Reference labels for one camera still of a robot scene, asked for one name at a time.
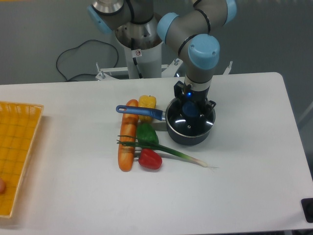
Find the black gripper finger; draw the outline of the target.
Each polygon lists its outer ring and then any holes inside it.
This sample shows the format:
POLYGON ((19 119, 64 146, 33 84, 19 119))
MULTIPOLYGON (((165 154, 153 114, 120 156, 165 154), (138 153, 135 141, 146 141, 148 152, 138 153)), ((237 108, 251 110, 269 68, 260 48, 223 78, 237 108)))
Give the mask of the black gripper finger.
POLYGON ((177 111, 177 113, 179 113, 180 115, 183 115, 183 105, 185 103, 185 96, 184 96, 184 84, 182 82, 177 82, 174 85, 174 95, 176 98, 175 101, 175 109, 177 111))
POLYGON ((201 101, 199 103, 199 109, 204 117, 208 118, 210 114, 213 112, 216 106, 216 102, 213 100, 206 99, 205 101, 201 101))

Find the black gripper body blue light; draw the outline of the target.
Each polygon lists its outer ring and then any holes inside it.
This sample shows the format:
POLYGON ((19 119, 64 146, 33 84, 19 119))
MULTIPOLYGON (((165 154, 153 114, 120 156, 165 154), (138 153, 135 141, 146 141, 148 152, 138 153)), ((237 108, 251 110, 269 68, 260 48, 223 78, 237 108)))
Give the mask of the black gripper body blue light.
POLYGON ((185 103, 187 101, 191 101, 199 108, 199 103, 207 99, 210 86, 208 86, 206 89, 203 89, 201 84, 186 84, 184 82, 183 84, 184 84, 183 92, 185 96, 185 103))

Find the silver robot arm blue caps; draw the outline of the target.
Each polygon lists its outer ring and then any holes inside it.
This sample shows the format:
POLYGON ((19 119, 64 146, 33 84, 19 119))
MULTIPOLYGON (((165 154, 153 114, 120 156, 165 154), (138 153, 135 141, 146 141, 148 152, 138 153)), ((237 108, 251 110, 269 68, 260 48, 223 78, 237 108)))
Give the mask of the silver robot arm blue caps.
POLYGON ((151 0, 95 0, 87 11, 102 33, 114 33, 124 48, 130 78, 161 76, 161 46, 167 45, 186 65, 182 86, 175 90, 181 100, 190 100, 201 114, 214 109, 208 101, 220 44, 211 31, 234 19, 233 0, 195 0, 185 16, 159 16, 151 0))

